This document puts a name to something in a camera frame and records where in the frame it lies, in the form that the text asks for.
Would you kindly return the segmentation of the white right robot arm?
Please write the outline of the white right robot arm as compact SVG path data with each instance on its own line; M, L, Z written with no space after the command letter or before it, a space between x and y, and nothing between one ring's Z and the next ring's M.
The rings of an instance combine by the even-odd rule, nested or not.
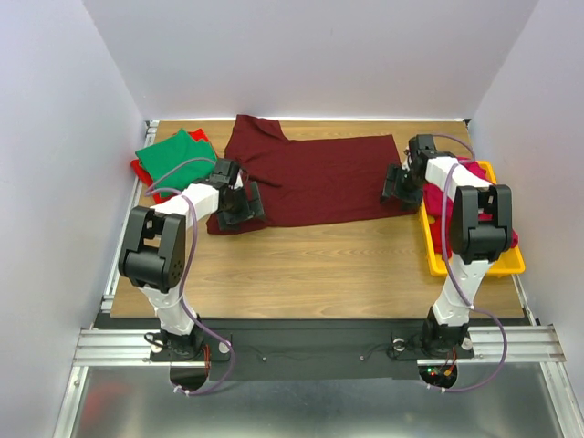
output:
M405 210L422 205L423 187L442 198L442 245L447 278L422 325L420 345L431 356L461 347L485 275L513 243L512 192L472 174L450 152L438 151L432 134L409 139L407 161L389 166L381 201Z

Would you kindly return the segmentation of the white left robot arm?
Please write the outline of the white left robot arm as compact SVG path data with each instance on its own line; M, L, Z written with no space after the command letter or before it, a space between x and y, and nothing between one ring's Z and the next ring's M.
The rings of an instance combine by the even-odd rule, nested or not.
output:
M220 230L236 231L266 216L257 184L245 182L239 163L216 159L212 164L207 176L183 190L167 186L171 174L165 173L147 192L172 198L129 213L118 269L148 298L160 321L159 332L145 337L153 360L191 361L205 350L201 320L184 295L196 248L186 238L197 236L198 221L214 215Z

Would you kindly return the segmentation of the maroon t shirt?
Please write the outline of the maroon t shirt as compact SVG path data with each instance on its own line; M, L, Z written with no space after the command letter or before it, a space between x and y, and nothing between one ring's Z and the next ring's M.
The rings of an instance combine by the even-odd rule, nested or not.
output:
M397 199L381 200L389 166L401 163L391 135L297 141L276 120L239 115L224 156L257 184L266 214L234 234L408 213Z

